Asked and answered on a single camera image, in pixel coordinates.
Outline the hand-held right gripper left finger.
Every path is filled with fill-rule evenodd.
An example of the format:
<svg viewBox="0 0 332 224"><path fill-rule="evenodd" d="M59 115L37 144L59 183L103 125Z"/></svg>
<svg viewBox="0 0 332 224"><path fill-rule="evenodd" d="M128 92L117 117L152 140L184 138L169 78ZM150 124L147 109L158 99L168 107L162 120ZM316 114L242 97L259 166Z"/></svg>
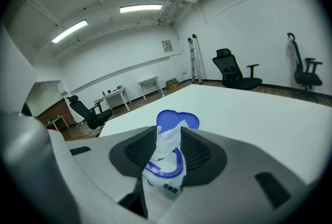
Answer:
<svg viewBox="0 0 332 224"><path fill-rule="evenodd" d="M155 149L156 127L143 127L106 137L66 142L61 133L49 137L71 212L76 218L147 218L142 171L131 159L142 151L138 143L149 140L146 153Z"/></svg>

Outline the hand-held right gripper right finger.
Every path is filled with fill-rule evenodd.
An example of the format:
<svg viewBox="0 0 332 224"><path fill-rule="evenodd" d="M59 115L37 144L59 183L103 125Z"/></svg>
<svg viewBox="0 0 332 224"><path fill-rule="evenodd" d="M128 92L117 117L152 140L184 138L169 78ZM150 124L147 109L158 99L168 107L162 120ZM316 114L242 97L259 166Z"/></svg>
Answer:
<svg viewBox="0 0 332 224"><path fill-rule="evenodd" d="M306 184L259 147L196 129L181 134L211 157L187 174L158 223L280 223L300 205Z"/></svg>

